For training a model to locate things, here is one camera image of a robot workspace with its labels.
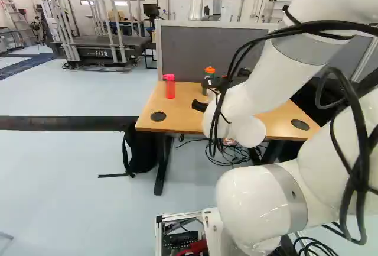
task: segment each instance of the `black backpack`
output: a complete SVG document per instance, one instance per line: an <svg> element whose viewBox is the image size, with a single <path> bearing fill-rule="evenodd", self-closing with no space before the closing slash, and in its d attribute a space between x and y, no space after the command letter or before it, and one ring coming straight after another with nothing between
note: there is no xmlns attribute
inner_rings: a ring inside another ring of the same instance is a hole
<svg viewBox="0 0 378 256"><path fill-rule="evenodd" d="M126 143L131 149L131 159L129 161ZM135 129L135 122L130 123L123 135L122 141L123 165L125 173L100 174L98 178L119 177L130 175L135 177L135 173L149 172L157 163L157 135L153 132L142 132Z"/></svg>

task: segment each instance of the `cubicle divider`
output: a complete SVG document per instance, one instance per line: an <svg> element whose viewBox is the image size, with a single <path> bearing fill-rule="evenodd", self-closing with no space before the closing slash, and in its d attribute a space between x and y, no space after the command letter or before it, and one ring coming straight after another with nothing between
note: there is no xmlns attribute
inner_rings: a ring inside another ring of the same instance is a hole
<svg viewBox="0 0 378 256"><path fill-rule="evenodd" d="M235 51L244 43L278 29L278 24L157 20L158 78L173 73L180 82L201 82L204 68L212 66L216 76L227 73ZM356 36L328 62L351 79L368 49L371 37ZM253 70L263 49L256 46L241 67Z"/></svg>

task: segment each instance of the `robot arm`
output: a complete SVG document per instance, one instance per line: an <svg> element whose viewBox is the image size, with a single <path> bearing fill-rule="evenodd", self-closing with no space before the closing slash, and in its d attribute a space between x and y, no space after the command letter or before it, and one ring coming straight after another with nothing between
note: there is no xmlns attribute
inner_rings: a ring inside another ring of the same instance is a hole
<svg viewBox="0 0 378 256"><path fill-rule="evenodd" d="M293 0L290 13L299 22L345 20L368 24L378 19L374 0ZM281 27L294 23L284 17ZM355 35L354 31L332 31ZM247 81L227 90L218 123L218 137L235 138L245 147L258 145L265 137L264 124L252 115L270 111L285 103L318 73L329 59L348 43L311 34L267 40L262 55ZM210 136L216 108L212 101L204 114L203 130Z"/></svg>
<svg viewBox="0 0 378 256"><path fill-rule="evenodd" d="M290 13L300 22L347 20L368 24L378 18L378 3L374 0L293 0ZM293 22L285 17L283 26L289 25ZM332 33L354 35L351 31ZM221 111L230 124L223 117L219 119L218 137L235 138L246 147L258 145L265 137L265 127L252 115L287 101L347 42L310 34L267 41L248 80L226 92ZM378 89L359 101L366 134L376 134ZM215 108L216 103L212 101L205 112L206 135L210 133ZM216 188L220 217L225 230L246 254L268 254L278 245L281 235L339 218L350 183L350 172L346 169L354 167L361 153L353 113L348 107L322 127L302 146L295 160L237 168L220 178ZM335 149L334 139L346 164ZM378 188L378 147L375 145L369 149L371 165L367 179L373 190ZM371 192L365 197L363 211L377 213L378 198ZM352 197L347 204L350 213L359 214L359 218L361 212L356 211L360 210L360 204L359 197Z"/></svg>

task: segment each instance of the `window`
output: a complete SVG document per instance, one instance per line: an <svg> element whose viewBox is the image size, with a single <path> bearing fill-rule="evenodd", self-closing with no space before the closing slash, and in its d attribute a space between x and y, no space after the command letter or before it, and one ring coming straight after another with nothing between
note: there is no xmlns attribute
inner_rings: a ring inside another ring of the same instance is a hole
<svg viewBox="0 0 378 256"><path fill-rule="evenodd" d="M87 1L87 0L80 0L80 4L82 6L89 6L89 3L93 6L94 2L93 1Z"/></svg>
<svg viewBox="0 0 378 256"><path fill-rule="evenodd" d="M114 0L114 4L116 4L116 6L127 6L128 2L125 0Z"/></svg>

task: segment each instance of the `bottle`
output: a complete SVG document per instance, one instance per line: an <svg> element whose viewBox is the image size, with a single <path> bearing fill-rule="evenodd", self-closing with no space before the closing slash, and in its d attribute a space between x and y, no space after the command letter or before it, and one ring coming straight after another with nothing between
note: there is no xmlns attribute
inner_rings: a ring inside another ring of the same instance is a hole
<svg viewBox="0 0 378 256"><path fill-rule="evenodd" d="M215 78L215 68L209 66L204 69L204 79L214 79ZM207 89L202 88L202 94L207 95Z"/></svg>
<svg viewBox="0 0 378 256"><path fill-rule="evenodd" d="M165 97L168 99L175 98L175 75L165 74L163 79L165 79Z"/></svg>

